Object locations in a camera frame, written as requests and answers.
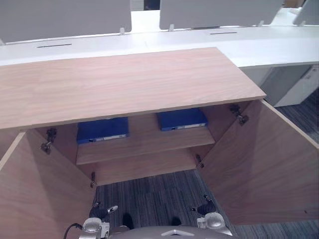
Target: cabinet door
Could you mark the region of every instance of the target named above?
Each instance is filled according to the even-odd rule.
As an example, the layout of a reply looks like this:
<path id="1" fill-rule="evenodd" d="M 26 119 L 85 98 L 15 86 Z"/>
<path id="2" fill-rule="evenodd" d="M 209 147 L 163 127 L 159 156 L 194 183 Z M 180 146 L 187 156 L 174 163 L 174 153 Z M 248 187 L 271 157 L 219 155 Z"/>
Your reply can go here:
<path id="1" fill-rule="evenodd" d="M 92 206 L 90 180 L 35 130 L 18 134 L 0 161 L 0 238 L 61 239 Z M 70 238 L 79 236 L 71 229 Z"/>
<path id="2" fill-rule="evenodd" d="M 198 168 L 233 224 L 318 219 L 318 144 L 265 101 L 254 101 Z"/>

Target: desk divider panel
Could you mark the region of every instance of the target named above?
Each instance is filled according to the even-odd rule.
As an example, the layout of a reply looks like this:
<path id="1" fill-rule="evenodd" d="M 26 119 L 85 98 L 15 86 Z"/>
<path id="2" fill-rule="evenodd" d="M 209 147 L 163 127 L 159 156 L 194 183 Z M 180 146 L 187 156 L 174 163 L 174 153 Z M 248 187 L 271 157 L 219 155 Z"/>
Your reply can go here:
<path id="1" fill-rule="evenodd" d="M 214 26 L 270 24 L 283 0 L 161 0 L 162 30 Z"/>
<path id="2" fill-rule="evenodd" d="M 16 42 L 131 31 L 130 0 L 2 0 L 0 39 Z"/>

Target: gray striped carpet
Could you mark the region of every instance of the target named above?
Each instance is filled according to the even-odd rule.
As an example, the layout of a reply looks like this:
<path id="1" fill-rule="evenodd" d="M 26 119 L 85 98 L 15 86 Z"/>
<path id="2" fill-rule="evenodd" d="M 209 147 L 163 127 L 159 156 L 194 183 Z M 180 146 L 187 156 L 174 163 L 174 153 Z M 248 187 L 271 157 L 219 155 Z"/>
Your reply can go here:
<path id="1" fill-rule="evenodd" d="M 314 91 L 300 105 L 276 107 L 276 109 L 319 143 L 319 89 Z"/>
<path id="2" fill-rule="evenodd" d="M 199 215 L 189 207 L 205 203 L 203 194 L 214 200 L 228 228 L 240 238 L 319 238 L 319 221 L 232 226 L 197 170 L 100 186 L 95 201 L 101 201 L 104 208 L 119 206 L 108 218 L 111 227 L 122 225 L 124 213 L 131 215 L 135 228 L 170 225 L 173 217 L 196 227 Z"/>

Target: metal hinge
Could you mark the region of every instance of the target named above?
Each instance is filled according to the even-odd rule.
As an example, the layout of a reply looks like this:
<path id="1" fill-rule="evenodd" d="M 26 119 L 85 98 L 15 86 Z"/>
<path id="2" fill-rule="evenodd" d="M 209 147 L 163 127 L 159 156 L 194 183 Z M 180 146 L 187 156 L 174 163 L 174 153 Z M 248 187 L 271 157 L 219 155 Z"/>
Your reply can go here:
<path id="1" fill-rule="evenodd" d="M 235 115 L 236 118 L 239 119 L 239 124 L 241 126 L 243 126 L 249 120 L 248 116 L 241 115 L 239 105 L 231 105 L 229 110 Z"/>
<path id="2" fill-rule="evenodd" d="M 95 172 L 91 173 L 91 184 L 90 187 L 93 188 L 95 185 Z"/>
<path id="3" fill-rule="evenodd" d="M 56 138 L 56 134 L 57 134 L 56 128 L 50 128 L 46 131 L 47 143 L 43 143 L 40 147 L 46 154 L 51 153 L 50 147 L 53 144 L 54 139 Z"/>
<path id="4" fill-rule="evenodd" d="M 205 167 L 205 165 L 202 163 L 202 159 L 199 154 L 196 155 L 196 159 L 198 161 L 198 164 L 200 165 L 200 168 Z"/>

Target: wooden cabinet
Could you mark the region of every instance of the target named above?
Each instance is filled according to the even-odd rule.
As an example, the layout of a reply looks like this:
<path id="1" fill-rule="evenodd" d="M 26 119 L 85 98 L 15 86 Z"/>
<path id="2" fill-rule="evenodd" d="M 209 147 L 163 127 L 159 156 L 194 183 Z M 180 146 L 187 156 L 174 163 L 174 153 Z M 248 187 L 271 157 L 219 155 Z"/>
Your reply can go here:
<path id="1" fill-rule="evenodd" d="M 318 218 L 318 144 L 217 49 L 6 66 L 0 83 L 0 128 L 22 129 L 0 161 L 1 238 L 61 238 L 82 223 L 92 172 L 103 185 L 198 167 L 234 224 Z M 192 107 L 208 127 L 160 131 L 155 112 Z M 77 122 L 109 116 L 128 116 L 130 137 L 78 147 Z"/>

